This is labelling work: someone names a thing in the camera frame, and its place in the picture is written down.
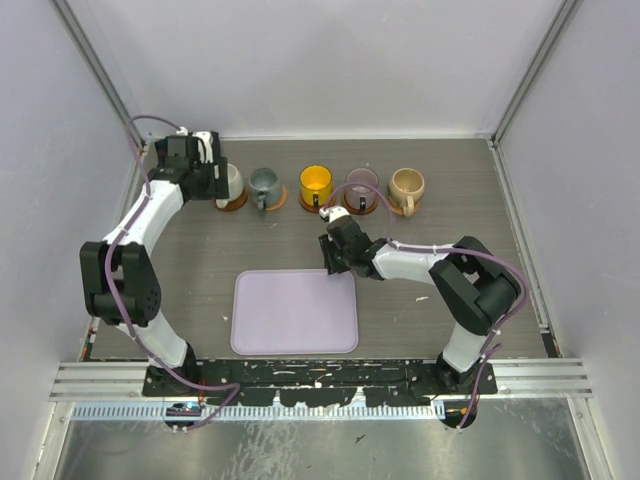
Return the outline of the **woven rattan coaster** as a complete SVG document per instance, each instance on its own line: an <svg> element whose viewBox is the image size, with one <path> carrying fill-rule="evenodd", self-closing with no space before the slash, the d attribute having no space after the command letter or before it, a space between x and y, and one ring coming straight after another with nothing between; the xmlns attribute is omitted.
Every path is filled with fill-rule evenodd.
<svg viewBox="0 0 640 480"><path fill-rule="evenodd" d="M386 200L387 200L387 202L388 202L388 204L389 204L389 206L390 206L391 211L392 211L394 214L405 217L405 214L403 213L403 210L402 210L400 207L396 206L396 205L393 203L393 199L392 199L391 197L387 196L387 197L386 197ZM420 207L421 207L421 203L420 203L420 202L417 202L417 203L414 205L414 211L413 211L413 213L417 213L417 212L420 210Z"/></svg>
<svg viewBox="0 0 640 480"><path fill-rule="evenodd" d="M274 203L273 205L267 206L265 208L265 211L278 210L279 208L281 208L286 203L287 198L288 198L288 189L287 189L287 187L285 185L282 185L280 199L276 203Z"/></svg>

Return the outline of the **white ceramic mug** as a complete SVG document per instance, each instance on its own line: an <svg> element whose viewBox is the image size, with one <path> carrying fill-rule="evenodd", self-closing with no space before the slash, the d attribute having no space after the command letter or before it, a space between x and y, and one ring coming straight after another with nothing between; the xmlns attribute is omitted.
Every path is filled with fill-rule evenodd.
<svg viewBox="0 0 640 480"><path fill-rule="evenodd" d="M244 180L239 170L231 163L227 164L227 183L228 183L228 199L217 199L215 206L220 209L229 209L231 205L235 205L244 193Z"/></svg>

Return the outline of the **yellow glass mug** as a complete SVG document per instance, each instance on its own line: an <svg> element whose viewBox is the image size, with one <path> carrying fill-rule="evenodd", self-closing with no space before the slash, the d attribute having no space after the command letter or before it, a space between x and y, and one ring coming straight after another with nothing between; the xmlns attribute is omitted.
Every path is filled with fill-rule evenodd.
<svg viewBox="0 0 640 480"><path fill-rule="evenodd" d="M300 193L307 204L326 204L332 193L332 173L323 165L305 167L299 176Z"/></svg>

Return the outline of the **brown wooden coaster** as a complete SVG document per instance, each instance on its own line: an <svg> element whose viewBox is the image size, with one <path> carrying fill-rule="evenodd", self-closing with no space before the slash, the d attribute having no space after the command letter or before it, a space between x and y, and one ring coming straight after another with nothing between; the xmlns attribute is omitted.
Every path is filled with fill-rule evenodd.
<svg viewBox="0 0 640 480"><path fill-rule="evenodd" d="M324 207L324 204L319 204L319 205L316 205L316 206L314 206L314 205L310 205L310 204L307 204L307 203L305 202L304 198L303 198L302 193L299 193L298 200L299 200L299 204L300 204L300 206L301 206L305 211L310 212L310 213L313 213L313 214L318 214L318 213L319 213L319 210L320 210L321 208L323 208L323 207Z"/></svg>
<svg viewBox="0 0 640 480"><path fill-rule="evenodd" d="M214 201L214 207L222 212L233 212L245 205L248 201L248 190L244 188L241 195L238 196L235 200L228 200L224 207L218 205L218 201Z"/></svg>
<svg viewBox="0 0 640 480"><path fill-rule="evenodd" d="M368 215L378 206L378 198L373 196L358 195L347 191L342 196L342 206L352 215Z"/></svg>

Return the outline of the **clear purple glass mug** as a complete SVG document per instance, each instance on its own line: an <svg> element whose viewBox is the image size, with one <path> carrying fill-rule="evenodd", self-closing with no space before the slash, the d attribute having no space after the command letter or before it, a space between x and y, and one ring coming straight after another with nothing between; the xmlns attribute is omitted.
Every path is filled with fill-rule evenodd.
<svg viewBox="0 0 640 480"><path fill-rule="evenodd" d="M346 182L348 186L344 189L344 193L350 191L358 195L375 195L377 197L376 190L379 186L379 178L371 169L356 168L351 170L347 174Z"/></svg>

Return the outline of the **lavender plastic tray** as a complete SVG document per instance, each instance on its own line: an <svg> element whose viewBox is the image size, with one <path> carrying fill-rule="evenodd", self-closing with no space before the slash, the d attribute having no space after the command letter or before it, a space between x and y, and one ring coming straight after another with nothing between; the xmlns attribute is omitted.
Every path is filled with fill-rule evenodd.
<svg viewBox="0 0 640 480"><path fill-rule="evenodd" d="M347 354L359 342L349 272L247 270L235 281L230 345L242 356Z"/></svg>

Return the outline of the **beige ceramic mug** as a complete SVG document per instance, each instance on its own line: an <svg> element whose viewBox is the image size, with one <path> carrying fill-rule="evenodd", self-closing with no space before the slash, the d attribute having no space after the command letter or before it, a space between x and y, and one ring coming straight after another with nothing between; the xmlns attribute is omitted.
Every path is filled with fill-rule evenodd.
<svg viewBox="0 0 640 480"><path fill-rule="evenodd" d="M411 217L414 205L422 201L425 193L426 182L424 176L412 168L401 168L391 176L387 192L393 199L393 203L400 207L405 217Z"/></svg>

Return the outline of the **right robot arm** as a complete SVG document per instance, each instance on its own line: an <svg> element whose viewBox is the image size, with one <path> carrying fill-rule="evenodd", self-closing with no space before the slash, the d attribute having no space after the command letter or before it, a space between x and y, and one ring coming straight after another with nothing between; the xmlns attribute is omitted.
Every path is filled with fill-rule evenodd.
<svg viewBox="0 0 640 480"><path fill-rule="evenodd" d="M435 246L373 241L343 207L322 208L320 217L326 223L319 243L328 274L351 271L362 278L435 286L455 321L436 360L436 378L449 393L465 391L500 325L526 300L522 273L472 236Z"/></svg>

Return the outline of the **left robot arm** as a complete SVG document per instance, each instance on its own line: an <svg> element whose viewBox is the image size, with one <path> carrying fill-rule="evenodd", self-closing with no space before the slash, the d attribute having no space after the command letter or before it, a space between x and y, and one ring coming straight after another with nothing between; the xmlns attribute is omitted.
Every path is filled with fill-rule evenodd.
<svg viewBox="0 0 640 480"><path fill-rule="evenodd" d="M229 199L228 163L214 131L180 130L155 143L158 164L122 221L79 253L90 316L126 333L147 356L152 375L178 396L194 393L202 370L191 345L161 310L151 252L169 221L192 200Z"/></svg>

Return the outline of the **grey ceramic mug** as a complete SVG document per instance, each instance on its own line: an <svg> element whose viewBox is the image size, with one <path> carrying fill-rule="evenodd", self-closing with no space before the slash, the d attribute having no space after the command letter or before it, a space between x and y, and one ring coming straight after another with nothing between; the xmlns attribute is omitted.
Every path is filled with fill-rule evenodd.
<svg viewBox="0 0 640 480"><path fill-rule="evenodd" d="M282 183L277 173L268 167L254 170L248 183L249 199L259 212L274 207L282 196Z"/></svg>

